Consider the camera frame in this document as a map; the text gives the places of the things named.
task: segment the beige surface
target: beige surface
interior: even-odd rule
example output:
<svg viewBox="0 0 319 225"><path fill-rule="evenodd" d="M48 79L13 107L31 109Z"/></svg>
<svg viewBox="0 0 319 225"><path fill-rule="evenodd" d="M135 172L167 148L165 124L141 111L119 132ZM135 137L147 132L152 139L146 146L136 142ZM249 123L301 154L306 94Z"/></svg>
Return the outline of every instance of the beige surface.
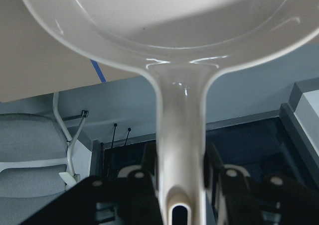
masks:
<svg viewBox="0 0 319 225"><path fill-rule="evenodd" d="M136 76L100 68L107 81ZM90 60L47 34L22 0L0 0L0 102L98 83Z"/></svg>

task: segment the gray wall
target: gray wall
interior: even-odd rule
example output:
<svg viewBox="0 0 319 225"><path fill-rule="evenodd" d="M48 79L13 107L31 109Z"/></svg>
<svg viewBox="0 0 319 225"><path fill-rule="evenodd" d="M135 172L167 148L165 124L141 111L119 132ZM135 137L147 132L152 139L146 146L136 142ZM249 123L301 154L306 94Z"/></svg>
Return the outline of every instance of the gray wall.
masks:
<svg viewBox="0 0 319 225"><path fill-rule="evenodd" d="M298 50L259 65L230 73L217 79L207 96L206 122L278 110L287 102L296 81L319 77L319 44ZM40 113L52 115L52 95L0 104L0 113ZM136 77L62 92L59 108L62 116L88 110L84 131L93 140L112 139L117 123L116 140L155 133L155 94L150 83ZM75 126L78 121L68 122Z"/></svg>

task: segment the gray cushion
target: gray cushion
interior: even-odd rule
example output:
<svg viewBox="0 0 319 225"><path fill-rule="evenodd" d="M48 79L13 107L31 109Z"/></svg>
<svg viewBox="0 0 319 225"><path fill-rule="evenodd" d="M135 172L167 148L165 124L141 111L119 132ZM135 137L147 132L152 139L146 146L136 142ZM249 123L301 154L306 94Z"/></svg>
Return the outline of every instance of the gray cushion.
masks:
<svg viewBox="0 0 319 225"><path fill-rule="evenodd" d="M16 225L62 193L37 198L0 198L0 225Z"/></svg>
<svg viewBox="0 0 319 225"><path fill-rule="evenodd" d="M50 118L0 114L0 162L66 157L66 138Z"/></svg>
<svg viewBox="0 0 319 225"><path fill-rule="evenodd" d="M65 183L59 172L65 170L66 165L5 169L0 173L0 197L30 198L62 192Z"/></svg>

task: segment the glossy white plastic utensil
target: glossy white plastic utensil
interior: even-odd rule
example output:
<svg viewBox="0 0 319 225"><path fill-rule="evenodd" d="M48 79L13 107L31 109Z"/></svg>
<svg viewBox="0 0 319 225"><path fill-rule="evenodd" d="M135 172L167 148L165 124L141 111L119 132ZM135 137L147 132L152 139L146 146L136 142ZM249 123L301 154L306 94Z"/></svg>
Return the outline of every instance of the glossy white plastic utensil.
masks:
<svg viewBox="0 0 319 225"><path fill-rule="evenodd" d="M211 83L319 32L319 0L23 1L64 45L154 86L164 224L178 205L187 208L189 225L206 223L202 164Z"/></svg>

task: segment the blue line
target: blue line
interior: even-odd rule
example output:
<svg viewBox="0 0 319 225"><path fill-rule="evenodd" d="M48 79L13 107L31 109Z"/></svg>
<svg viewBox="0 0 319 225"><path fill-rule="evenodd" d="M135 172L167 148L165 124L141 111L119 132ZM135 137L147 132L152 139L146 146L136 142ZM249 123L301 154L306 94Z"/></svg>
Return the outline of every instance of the blue line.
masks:
<svg viewBox="0 0 319 225"><path fill-rule="evenodd" d="M102 83L105 83L106 80L105 80L105 77L104 77L104 75L103 75L103 73L102 73L100 67L99 67L99 64L98 64L96 61L93 61L92 59L90 59L90 61L91 61L92 65L93 65L93 67L94 67L96 73L98 74L98 76L99 76L101 82L102 82Z"/></svg>

